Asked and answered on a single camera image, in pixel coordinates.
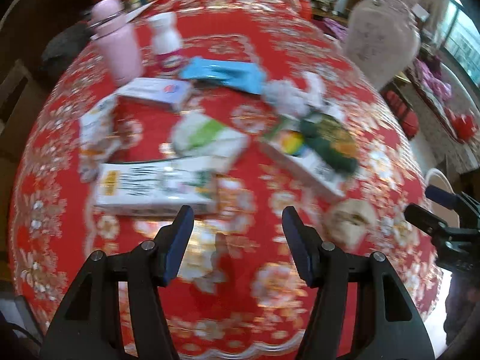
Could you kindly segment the white milk carton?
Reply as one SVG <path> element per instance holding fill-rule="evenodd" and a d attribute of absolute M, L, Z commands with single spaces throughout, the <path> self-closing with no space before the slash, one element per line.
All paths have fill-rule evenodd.
<path fill-rule="evenodd" d="M 216 172 L 207 156 L 105 163 L 94 189 L 94 205 L 123 216 L 174 217 L 183 205 L 197 215 L 214 214 Z"/>

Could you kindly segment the beige paper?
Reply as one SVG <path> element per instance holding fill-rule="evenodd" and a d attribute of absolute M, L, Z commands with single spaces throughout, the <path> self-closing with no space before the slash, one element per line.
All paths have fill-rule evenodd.
<path fill-rule="evenodd" d="M 324 223 L 329 239 L 352 252 L 376 226 L 377 214 L 369 202 L 349 198 L 329 208 Z"/>

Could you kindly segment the rainbow print carton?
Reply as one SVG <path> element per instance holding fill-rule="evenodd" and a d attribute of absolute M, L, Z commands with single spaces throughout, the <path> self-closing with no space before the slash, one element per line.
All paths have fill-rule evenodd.
<path fill-rule="evenodd" d="M 307 145 L 298 120 L 281 117 L 262 135 L 259 146 L 272 161 L 327 203 L 345 197 L 343 186 L 346 179 Z"/>

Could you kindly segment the white ornate chair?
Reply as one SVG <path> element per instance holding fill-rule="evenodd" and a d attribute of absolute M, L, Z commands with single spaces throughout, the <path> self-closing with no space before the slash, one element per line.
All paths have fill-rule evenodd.
<path fill-rule="evenodd" d="M 411 64 L 420 46 L 415 17 L 400 0 L 362 0 L 349 15 L 344 54 L 376 90 Z"/>

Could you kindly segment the silver snack wrapper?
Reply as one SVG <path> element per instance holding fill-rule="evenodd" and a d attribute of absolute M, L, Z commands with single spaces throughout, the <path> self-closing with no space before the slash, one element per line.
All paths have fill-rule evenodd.
<path fill-rule="evenodd" d="M 116 94 L 99 100 L 80 117 L 79 166 L 80 181 L 90 183 L 100 166 L 120 149 L 121 140 L 115 131 Z"/>

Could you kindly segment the pink thermos bottle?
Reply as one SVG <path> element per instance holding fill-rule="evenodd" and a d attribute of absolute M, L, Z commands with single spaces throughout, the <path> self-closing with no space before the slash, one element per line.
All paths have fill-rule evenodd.
<path fill-rule="evenodd" d="M 120 0 L 102 0 L 91 10 L 89 27 L 117 87 L 143 74 L 143 58 L 134 26 Z"/>

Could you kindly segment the white green tissue pack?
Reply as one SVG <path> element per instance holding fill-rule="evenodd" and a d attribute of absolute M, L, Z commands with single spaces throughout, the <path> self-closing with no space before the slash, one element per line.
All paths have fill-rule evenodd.
<path fill-rule="evenodd" d="M 248 147 L 250 138 L 204 113 L 191 111 L 173 126 L 171 142 L 178 155 L 207 156 L 218 174 L 227 174 Z"/>

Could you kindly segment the blue plastic bag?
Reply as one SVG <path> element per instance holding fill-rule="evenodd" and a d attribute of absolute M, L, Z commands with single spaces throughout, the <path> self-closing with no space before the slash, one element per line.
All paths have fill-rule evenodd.
<path fill-rule="evenodd" d="M 256 63 L 223 61 L 201 57 L 191 58 L 181 69 L 182 80 L 204 80 L 218 86 L 261 95 L 266 74 Z"/>

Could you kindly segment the white tissue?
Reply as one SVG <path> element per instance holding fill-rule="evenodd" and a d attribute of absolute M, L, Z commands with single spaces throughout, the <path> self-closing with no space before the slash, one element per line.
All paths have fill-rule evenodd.
<path fill-rule="evenodd" d="M 301 119 L 309 113 L 308 95 L 290 80 L 270 80 L 261 98 L 278 115 Z"/>

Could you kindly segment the beige trash bin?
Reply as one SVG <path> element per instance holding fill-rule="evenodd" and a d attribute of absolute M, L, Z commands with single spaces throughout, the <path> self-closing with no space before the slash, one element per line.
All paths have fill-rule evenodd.
<path fill-rule="evenodd" d="M 459 228 L 460 217 L 452 209 L 454 191 L 445 174 L 437 168 L 431 168 L 426 173 L 425 183 L 425 196 L 431 201 L 431 212 L 449 227 Z"/>

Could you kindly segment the dark green cracker packet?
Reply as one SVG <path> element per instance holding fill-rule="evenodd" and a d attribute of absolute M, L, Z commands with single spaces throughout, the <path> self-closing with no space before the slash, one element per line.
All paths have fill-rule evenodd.
<path fill-rule="evenodd" d="M 299 122 L 308 147 L 335 172 L 352 176 L 358 168 L 358 147 L 347 128 L 331 115 L 311 112 Z"/>

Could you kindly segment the white knotted plastic bag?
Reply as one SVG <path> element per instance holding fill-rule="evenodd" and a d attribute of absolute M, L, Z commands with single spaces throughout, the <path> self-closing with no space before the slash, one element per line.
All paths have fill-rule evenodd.
<path fill-rule="evenodd" d="M 304 102 L 314 111 L 320 111 L 344 122 L 345 115 L 342 108 L 335 100 L 326 98 L 326 85 L 320 76 L 314 72 L 302 72 L 302 76 L 306 84 L 302 94 Z"/>

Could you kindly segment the red floral tablecloth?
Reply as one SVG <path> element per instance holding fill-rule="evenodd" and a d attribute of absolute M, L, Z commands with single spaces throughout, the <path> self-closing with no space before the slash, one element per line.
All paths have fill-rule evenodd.
<path fill-rule="evenodd" d="M 360 170 L 343 187 L 370 203 L 377 223 L 354 248 L 382 251 L 422 318 L 442 282 L 426 236 L 400 222 L 408 203 L 425 204 L 425 181 L 411 146 L 383 98 L 314 24 L 299 0 L 164 0 L 149 15 L 173 11 L 185 58 L 256 63 L 271 79 L 317 69 L 328 97 L 346 115 Z M 10 268 L 41 329 L 49 328 L 68 286 L 95 251 L 127 252 L 168 218 L 116 215 L 95 203 L 96 183 L 80 146 L 80 117 L 115 86 L 95 45 L 86 46 L 46 101 L 17 172 L 10 207 Z M 281 229 L 293 206 L 320 228 L 329 204 L 269 158 L 262 137 L 278 122 L 258 96 L 196 84 L 185 115 L 205 115 L 247 137 L 230 170 L 193 186 L 195 222 L 176 279 L 160 298 L 178 353 L 185 359 L 292 359 L 316 293 L 301 281 Z"/>

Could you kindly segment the small red cushioned chair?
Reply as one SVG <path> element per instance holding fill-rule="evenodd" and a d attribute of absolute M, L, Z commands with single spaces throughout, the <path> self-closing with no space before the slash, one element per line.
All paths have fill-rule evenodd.
<path fill-rule="evenodd" d="M 397 119 L 406 138 L 411 141 L 419 131 L 419 121 L 411 105 L 394 90 L 383 93 L 383 98 Z"/>

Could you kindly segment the white plastic bottle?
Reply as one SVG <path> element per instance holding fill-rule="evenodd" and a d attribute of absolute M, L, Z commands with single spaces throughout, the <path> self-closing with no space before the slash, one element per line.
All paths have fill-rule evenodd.
<path fill-rule="evenodd" d="M 174 73 L 180 69 L 183 58 L 182 36 L 176 27 L 176 13 L 167 11 L 151 16 L 147 23 L 152 31 L 151 49 L 161 72 Z"/>

